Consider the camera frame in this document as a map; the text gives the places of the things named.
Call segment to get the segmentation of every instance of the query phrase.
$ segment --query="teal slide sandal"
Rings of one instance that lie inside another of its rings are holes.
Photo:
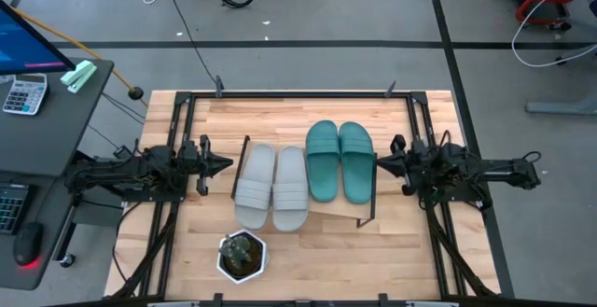
[[[340,149],[346,198],[355,204],[367,203],[371,198],[375,163],[371,137],[361,125],[345,122],[340,126]]]
[[[330,120],[318,121],[307,133],[307,171],[313,198],[329,202],[338,193],[338,129]]]

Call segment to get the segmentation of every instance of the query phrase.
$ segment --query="floor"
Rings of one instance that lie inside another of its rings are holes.
[[[525,30],[521,41],[529,42],[530,50],[522,50],[521,56],[533,63],[550,62],[562,53],[549,49],[556,48],[554,43],[595,42],[597,20],[589,1],[576,0],[569,7],[577,23],[565,35],[543,27]],[[187,42],[173,0],[151,6],[142,0],[18,2],[19,9],[52,27],[80,41],[97,42],[95,50],[147,96],[155,89],[213,87]],[[219,0],[176,2],[210,71],[222,77],[227,89],[385,89],[394,80],[397,89],[454,87],[432,0],[255,0],[241,10],[222,7]],[[597,232],[592,229],[597,203],[591,196],[597,119],[523,111],[527,101],[574,101],[597,89],[597,58],[565,67],[526,67],[507,50],[519,26],[511,1],[441,0],[441,5],[483,157],[518,157],[535,149],[543,153],[538,163],[541,187],[528,192],[492,186],[516,296],[597,301]],[[77,49],[62,51],[85,56]],[[145,113],[142,105],[128,100],[114,77],[106,91]],[[91,124],[129,147],[142,130],[104,100]],[[80,148],[106,157],[114,149],[91,131]],[[114,240],[113,229],[83,227],[72,244],[80,260],[73,268],[52,264],[36,291],[2,289],[0,297],[6,305],[20,306],[97,299],[104,291]]]

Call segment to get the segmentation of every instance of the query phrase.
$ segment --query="desk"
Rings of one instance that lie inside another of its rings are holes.
[[[453,142],[462,135],[449,91],[427,91],[431,119],[439,142],[444,130]],[[154,91],[147,110],[142,147],[164,145],[173,114],[175,91]],[[208,180],[210,194],[200,197],[194,179],[180,205],[174,251],[166,290],[167,300],[391,300],[437,299],[439,292],[424,212],[416,197],[400,193],[402,181],[377,171],[377,215],[358,229],[354,218],[310,212],[297,232],[281,233],[271,224],[257,232],[268,244],[271,260],[257,279],[234,285],[215,267],[217,246],[225,233],[240,227],[230,199],[243,138],[275,145],[304,146],[309,128],[321,119],[337,124],[361,123],[379,156],[390,154],[397,133],[412,136],[406,103],[378,98],[226,98],[200,99],[194,108],[191,139],[207,134],[215,154],[234,159],[234,165]],[[186,118],[183,105],[175,148]],[[419,123],[422,116],[417,114]],[[146,252],[154,203],[143,203],[120,228],[117,257],[128,275]],[[452,203],[451,213],[461,253],[482,281],[499,291],[492,252],[481,214],[464,203]],[[455,293],[450,261],[444,254],[451,292]],[[156,290],[161,262],[156,261],[149,292]],[[112,264],[105,294],[122,286]]]
[[[37,288],[59,240],[68,245],[74,229],[65,230],[64,226],[75,209],[61,175],[76,154],[114,66],[110,61],[92,62],[98,69],[79,93],[69,92],[60,82],[64,73],[48,74],[50,93],[39,114],[27,117],[0,112],[0,127],[5,130],[0,132],[0,170],[4,171],[0,180],[35,186],[21,226],[33,221],[44,226],[40,256],[35,266],[27,268],[19,267],[12,257],[15,236],[0,235],[0,287]],[[9,89],[8,84],[0,85],[0,98],[6,98]]]
[[[71,58],[74,64],[85,59]],[[48,75],[49,95],[35,116],[0,112],[0,171],[60,176],[76,152],[114,63],[90,60],[97,71],[76,94],[60,81],[64,73]],[[10,84],[0,85],[4,102]]]

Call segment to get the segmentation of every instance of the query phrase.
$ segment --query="black desk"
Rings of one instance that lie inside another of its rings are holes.
[[[2,180],[13,174],[0,174]],[[17,289],[36,289],[51,260],[62,226],[71,210],[73,196],[64,188],[64,179],[49,176],[20,177],[15,182],[34,185],[36,191],[31,206],[21,224],[37,222],[44,225],[40,256],[34,266],[20,267],[12,257],[15,236],[0,235],[0,286]]]
[[[36,187],[30,194],[31,204],[21,226],[35,220],[44,226],[40,256],[34,266],[25,268],[18,266],[12,257],[15,236],[0,235],[0,287],[37,288],[52,254],[60,253],[57,244],[59,241],[61,245],[68,244],[72,235],[69,227],[74,227],[71,222],[74,197],[66,191],[61,175],[76,154],[114,67],[110,61],[92,62],[97,71],[78,93],[69,92],[62,84],[63,73],[48,74],[50,93],[37,115],[0,112],[0,171],[3,171],[0,181],[14,179],[15,183]],[[8,84],[0,85],[0,99],[6,98],[9,89]]]
[[[84,59],[73,58],[77,64]],[[0,112],[0,171],[60,176],[76,152],[114,63],[91,60],[97,71],[78,93],[60,81],[64,73],[48,74],[49,95],[35,116]],[[0,85],[0,99],[10,84]]]

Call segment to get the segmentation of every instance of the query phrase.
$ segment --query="succulent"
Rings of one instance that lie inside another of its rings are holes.
[[[251,244],[246,237],[235,236],[230,238],[229,235],[226,235],[226,241],[220,247],[219,252],[222,256],[230,259],[232,266],[240,270],[243,267],[243,260],[251,261],[251,256],[247,252],[250,247]]]

